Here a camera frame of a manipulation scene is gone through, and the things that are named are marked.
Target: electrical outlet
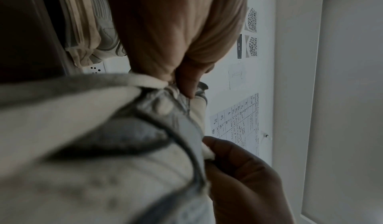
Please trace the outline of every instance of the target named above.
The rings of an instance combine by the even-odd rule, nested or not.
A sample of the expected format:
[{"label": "electrical outlet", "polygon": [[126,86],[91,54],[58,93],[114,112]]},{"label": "electrical outlet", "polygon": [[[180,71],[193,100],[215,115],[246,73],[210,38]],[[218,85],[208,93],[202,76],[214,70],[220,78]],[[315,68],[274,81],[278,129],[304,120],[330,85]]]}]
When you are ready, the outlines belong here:
[{"label": "electrical outlet", "polygon": [[82,68],[82,70],[84,74],[105,74],[106,73],[104,62],[84,67]]}]

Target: qr code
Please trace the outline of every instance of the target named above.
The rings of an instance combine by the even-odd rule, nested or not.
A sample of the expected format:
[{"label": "qr code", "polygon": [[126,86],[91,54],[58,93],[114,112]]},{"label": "qr code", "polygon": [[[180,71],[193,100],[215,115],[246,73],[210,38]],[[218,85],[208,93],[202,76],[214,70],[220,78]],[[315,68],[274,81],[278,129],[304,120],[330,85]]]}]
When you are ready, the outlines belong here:
[{"label": "qr code", "polygon": [[250,31],[257,32],[257,12],[251,8],[247,17],[247,28]]},{"label": "qr code", "polygon": [[258,56],[257,39],[255,37],[249,39],[249,54],[252,57]]}]

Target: door panel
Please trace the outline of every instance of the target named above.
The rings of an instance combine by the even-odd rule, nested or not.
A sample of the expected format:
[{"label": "door panel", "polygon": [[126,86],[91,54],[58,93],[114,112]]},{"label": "door panel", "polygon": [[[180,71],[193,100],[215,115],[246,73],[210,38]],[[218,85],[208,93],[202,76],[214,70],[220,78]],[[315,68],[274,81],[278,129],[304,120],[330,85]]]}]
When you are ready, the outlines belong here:
[{"label": "door panel", "polygon": [[298,223],[382,222],[381,129],[383,0],[277,0],[273,167]]}]

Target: door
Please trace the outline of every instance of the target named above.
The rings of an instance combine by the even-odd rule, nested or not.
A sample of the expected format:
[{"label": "door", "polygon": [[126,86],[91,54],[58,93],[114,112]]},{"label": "door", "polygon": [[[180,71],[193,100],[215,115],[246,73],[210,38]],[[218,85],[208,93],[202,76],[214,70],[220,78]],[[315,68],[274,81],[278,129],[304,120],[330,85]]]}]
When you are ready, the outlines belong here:
[{"label": "door", "polygon": [[273,167],[298,223],[383,223],[383,0],[277,0]]}]

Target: brown surface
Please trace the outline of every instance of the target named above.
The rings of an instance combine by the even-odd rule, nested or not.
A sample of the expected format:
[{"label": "brown surface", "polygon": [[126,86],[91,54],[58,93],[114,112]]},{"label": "brown surface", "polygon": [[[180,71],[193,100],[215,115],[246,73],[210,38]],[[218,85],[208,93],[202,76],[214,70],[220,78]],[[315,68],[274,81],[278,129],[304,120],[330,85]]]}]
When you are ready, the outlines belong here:
[{"label": "brown surface", "polygon": [[43,0],[0,0],[0,83],[81,74],[62,48]]}]

